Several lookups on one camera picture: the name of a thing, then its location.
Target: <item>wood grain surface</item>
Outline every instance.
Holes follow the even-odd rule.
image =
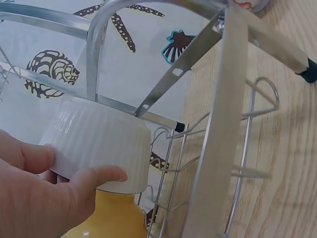
[[[271,0],[258,14],[271,27],[297,44],[314,61],[317,61],[317,1]],[[219,59],[219,45],[208,52],[193,68],[185,105],[183,121],[194,123],[211,106],[214,80]],[[245,179],[234,219],[231,238],[315,238],[317,237],[317,94],[316,85],[308,85],[280,62],[249,46],[249,79],[265,76],[271,79],[280,94],[277,112],[255,118],[247,166],[269,171],[272,179]],[[270,93],[265,84],[259,86]],[[250,100],[246,86],[245,111]],[[257,96],[256,109],[269,107]],[[203,122],[199,128],[206,126]],[[241,161],[246,123],[241,123],[241,135],[236,164]],[[200,155],[203,135],[190,136],[183,164]],[[176,141],[170,168],[175,168],[181,141]],[[189,199],[196,165],[190,166],[178,177],[173,205]],[[166,205],[173,174],[167,175],[167,186],[162,195]],[[231,207],[236,179],[222,214],[225,228]],[[170,213],[165,232],[168,238],[180,237],[187,207]],[[163,220],[159,210],[157,225]]]

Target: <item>seashell print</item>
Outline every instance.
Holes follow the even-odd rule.
[[[26,69],[70,85],[75,84],[80,73],[65,54],[53,50],[39,52],[29,61]],[[36,94],[38,98],[56,98],[63,95],[60,91],[31,80],[26,80],[24,86],[32,94]]]
[[[166,39],[169,44],[162,51],[167,63],[173,64],[196,36],[185,35],[183,30],[173,31]]]

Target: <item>bottle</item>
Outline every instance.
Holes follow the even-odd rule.
[[[146,238],[144,219],[134,195],[97,190],[93,215],[62,238]]]

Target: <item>black end cap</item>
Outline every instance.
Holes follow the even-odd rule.
[[[177,122],[175,131],[178,132],[178,133],[181,133],[181,132],[183,132],[184,130],[185,130],[185,124],[184,124],[184,123]]]
[[[298,75],[302,76],[306,82],[314,83],[317,80],[317,63],[308,58],[308,66],[309,68],[306,71]]]

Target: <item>dish rack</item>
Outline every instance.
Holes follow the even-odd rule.
[[[148,237],[162,238],[170,212],[180,207],[188,206],[182,238],[216,238],[219,236],[227,238],[239,200],[243,178],[265,179],[270,177],[268,173],[246,167],[252,120],[254,117],[273,112],[279,107],[277,89],[268,78],[259,77],[254,82],[246,78],[248,42],[288,66],[309,83],[317,80],[317,65],[298,47],[275,30],[267,27],[255,15],[237,6],[229,5],[225,0],[214,2],[208,0],[145,0],[143,2],[147,1],[184,7],[208,19],[209,23],[175,61],[138,108],[97,94],[97,80],[99,57],[102,42],[106,35],[108,20],[116,11],[123,7],[137,4],[139,0],[106,0],[91,21],[72,14],[33,6],[0,3],[0,19],[39,26],[87,41],[87,90],[14,66],[3,49],[0,48],[5,57],[5,61],[0,62],[0,71],[3,75],[3,80],[0,82],[0,92],[2,87],[9,83],[6,78],[7,75],[14,73],[18,77],[42,83],[66,94],[95,101],[156,123],[159,127],[153,134],[151,149],[159,136],[165,136],[169,146],[164,165],[161,164],[159,159],[152,159],[151,161],[151,163],[157,163],[161,171],[158,194],[155,197],[152,192],[152,202],[154,204],[153,211],[160,208],[165,211],[165,215],[160,231],[157,234],[152,231],[156,213],[153,212],[151,219],[146,221]],[[149,113],[149,108],[221,39],[221,57],[210,112],[200,118],[194,125],[184,124]],[[261,81],[269,84],[274,93],[274,98],[258,87],[258,83]],[[252,88],[251,100],[249,111],[241,116],[245,83]],[[264,110],[255,110],[256,93],[267,99],[272,104],[272,107]],[[205,129],[197,129],[199,124],[205,119],[208,120],[207,127]],[[247,121],[243,156],[241,164],[235,165],[233,161],[239,126],[242,120]],[[187,146],[188,136],[199,133],[205,134],[201,155],[183,165],[182,159],[184,148]],[[177,138],[182,140],[182,145],[176,168],[171,169],[168,168],[168,162],[173,141]],[[198,166],[190,199],[172,207],[171,201],[174,196],[178,175],[195,162],[198,163]],[[160,195],[167,173],[173,173],[174,177],[167,206],[162,206],[160,204]],[[220,235],[220,231],[218,231],[219,214],[221,214],[223,209],[231,176],[238,177],[238,180],[227,226],[224,234]]]

